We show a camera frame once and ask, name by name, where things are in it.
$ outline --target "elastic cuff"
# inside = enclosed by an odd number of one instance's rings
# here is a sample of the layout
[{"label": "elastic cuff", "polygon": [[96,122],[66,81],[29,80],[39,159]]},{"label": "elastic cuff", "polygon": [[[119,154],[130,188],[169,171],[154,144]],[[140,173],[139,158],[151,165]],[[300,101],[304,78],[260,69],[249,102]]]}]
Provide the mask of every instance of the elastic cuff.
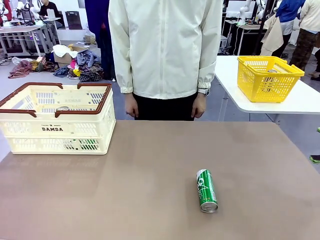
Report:
[{"label": "elastic cuff", "polygon": [[198,89],[210,89],[211,83],[210,82],[198,82]]},{"label": "elastic cuff", "polygon": [[131,87],[121,87],[120,88],[120,91],[122,94],[131,94],[134,92],[134,88],[131,86]]}]

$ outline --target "green can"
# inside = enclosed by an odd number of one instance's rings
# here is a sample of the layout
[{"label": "green can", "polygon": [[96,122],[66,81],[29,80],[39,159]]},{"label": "green can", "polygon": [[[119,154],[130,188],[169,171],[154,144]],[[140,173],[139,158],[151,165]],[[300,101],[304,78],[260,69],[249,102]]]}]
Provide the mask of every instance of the green can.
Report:
[{"label": "green can", "polygon": [[196,174],[196,181],[201,211],[204,213],[214,213],[218,210],[218,203],[211,172],[207,169],[198,171]]}]

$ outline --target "wristwatch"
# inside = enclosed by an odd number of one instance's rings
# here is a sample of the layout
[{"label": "wristwatch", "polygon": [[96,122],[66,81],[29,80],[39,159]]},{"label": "wristwatch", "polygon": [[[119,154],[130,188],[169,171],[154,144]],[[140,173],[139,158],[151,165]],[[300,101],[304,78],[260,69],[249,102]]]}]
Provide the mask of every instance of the wristwatch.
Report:
[{"label": "wristwatch", "polygon": [[201,93],[201,94],[204,94],[206,96],[209,96],[210,88],[198,88],[198,93]]}]

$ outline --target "basket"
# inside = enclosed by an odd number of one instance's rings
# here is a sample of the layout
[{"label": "basket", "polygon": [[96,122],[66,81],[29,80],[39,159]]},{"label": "basket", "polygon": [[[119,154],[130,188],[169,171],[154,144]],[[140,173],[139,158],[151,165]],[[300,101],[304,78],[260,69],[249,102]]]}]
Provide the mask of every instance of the basket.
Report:
[{"label": "basket", "polygon": [[305,72],[275,56],[239,56],[237,84],[254,103],[282,103]]},{"label": "basket", "polygon": [[115,124],[111,84],[29,82],[0,101],[13,154],[104,155]]}]

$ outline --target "person in white jacket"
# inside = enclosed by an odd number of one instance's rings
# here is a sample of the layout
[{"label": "person in white jacket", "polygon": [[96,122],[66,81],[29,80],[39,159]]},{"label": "person in white jacket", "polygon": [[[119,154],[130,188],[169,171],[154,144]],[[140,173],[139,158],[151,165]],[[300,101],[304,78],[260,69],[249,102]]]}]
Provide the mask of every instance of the person in white jacket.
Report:
[{"label": "person in white jacket", "polygon": [[136,120],[193,121],[206,110],[223,0],[110,0],[116,79]]},{"label": "person in white jacket", "polygon": [[300,13],[300,32],[290,65],[305,70],[320,32],[320,0],[306,0]]}]

